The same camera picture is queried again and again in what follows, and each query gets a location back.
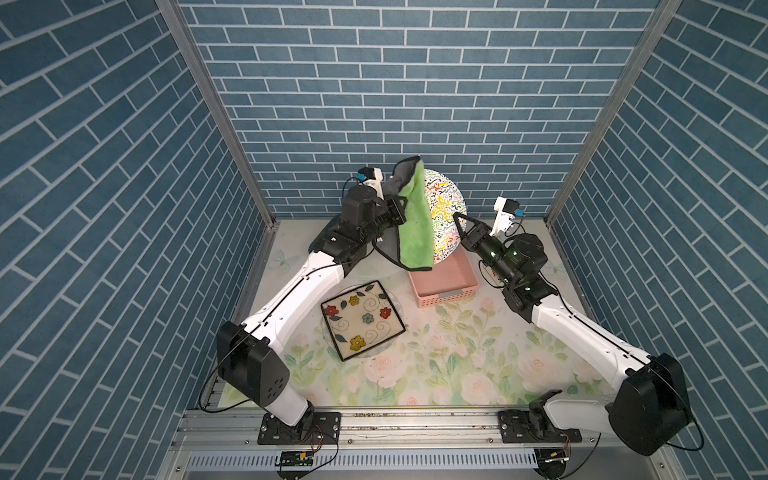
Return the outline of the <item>round colourful patterned plate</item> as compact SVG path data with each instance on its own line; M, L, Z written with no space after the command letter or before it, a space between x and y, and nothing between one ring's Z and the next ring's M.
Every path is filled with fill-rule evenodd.
M425 188L433 226L433 263L437 265L460 246L460 235L453 214L466 214L467 206L458 186L442 173L426 169Z

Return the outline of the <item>green grey microfibre cloth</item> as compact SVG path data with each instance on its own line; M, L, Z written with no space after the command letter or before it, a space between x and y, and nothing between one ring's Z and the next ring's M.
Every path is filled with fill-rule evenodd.
M390 263L407 271L429 271L434 265L434 233L427 200L424 162L420 156L399 161L381 183L384 199L403 206L405 221L385 226L375 250Z

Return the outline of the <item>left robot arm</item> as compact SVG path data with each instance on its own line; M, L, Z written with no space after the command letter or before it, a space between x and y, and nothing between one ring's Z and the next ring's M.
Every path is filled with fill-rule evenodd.
M289 427L308 421L313 407L290 384L280 357L285 344L322 297L338 285L382 234L406 222L405 197L352 187L342 212L317 235L298 272L255 314L227 322L216 335L214 374Z

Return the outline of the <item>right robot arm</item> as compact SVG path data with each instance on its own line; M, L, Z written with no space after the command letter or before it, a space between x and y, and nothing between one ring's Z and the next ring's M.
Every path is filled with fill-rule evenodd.
M478 219L460 212L453 219L462 246L500 279L510 310L562 341L614 390L611 395L548 391L529 405L535 436L570 429L614 434L649 456L694 422L680 363L630 345L569 306L541 272L547 256L536 235L503 242Z

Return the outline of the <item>pink plastic basket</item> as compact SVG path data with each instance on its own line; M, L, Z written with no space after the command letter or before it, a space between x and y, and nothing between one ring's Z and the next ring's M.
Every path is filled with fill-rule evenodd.
M472 298L479 287L462 248L457 248L429 271L410 272L409 279L419 308Z

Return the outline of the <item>teal tray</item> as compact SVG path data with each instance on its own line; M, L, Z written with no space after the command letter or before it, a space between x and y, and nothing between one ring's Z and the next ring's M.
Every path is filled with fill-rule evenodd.
M312 240L308 247L309 253L323 252L326 242L335 233L335 229L339 223L339 215L332 217L328 223L322 228L318 235Z

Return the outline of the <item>floral table mat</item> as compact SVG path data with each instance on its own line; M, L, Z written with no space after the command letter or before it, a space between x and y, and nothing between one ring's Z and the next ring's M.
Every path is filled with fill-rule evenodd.
M382 283L405 330L342 360L320 306L285 344L291 384L319 407L525 404L560 389L602 395L610 384L562 341L512 313L477 271L472 298L419 308L408 274L373 254L340 283Z

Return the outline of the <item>left circuit board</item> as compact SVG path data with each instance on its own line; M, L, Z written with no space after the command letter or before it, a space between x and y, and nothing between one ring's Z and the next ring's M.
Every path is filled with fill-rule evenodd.
M309 469L314 466L314 456L312 451L283 451L277 458L276 467L279 471L288 468Z

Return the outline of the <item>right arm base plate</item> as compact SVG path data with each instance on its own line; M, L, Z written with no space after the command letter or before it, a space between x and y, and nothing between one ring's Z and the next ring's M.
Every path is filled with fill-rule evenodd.
M506 409L497 413L502 442L510 443L580 443L578 429L559 429L547 416L544 406L561 390L550 390L528 404L525 409Z

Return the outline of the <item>aluminium rail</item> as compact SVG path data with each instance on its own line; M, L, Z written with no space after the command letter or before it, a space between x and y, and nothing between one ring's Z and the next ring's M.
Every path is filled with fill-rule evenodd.
M343 448L502 448L499 407L332 407L341 414ZM208 414L188 410L171 442L176 451L258 449L264 412L235 408Z

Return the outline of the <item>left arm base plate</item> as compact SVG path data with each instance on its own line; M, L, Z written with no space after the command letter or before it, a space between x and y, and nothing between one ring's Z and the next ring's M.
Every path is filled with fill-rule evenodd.
M289 426L272 414L262 418L257 443L266 446L320 445L337 443L342 414L312 411L295 426Z

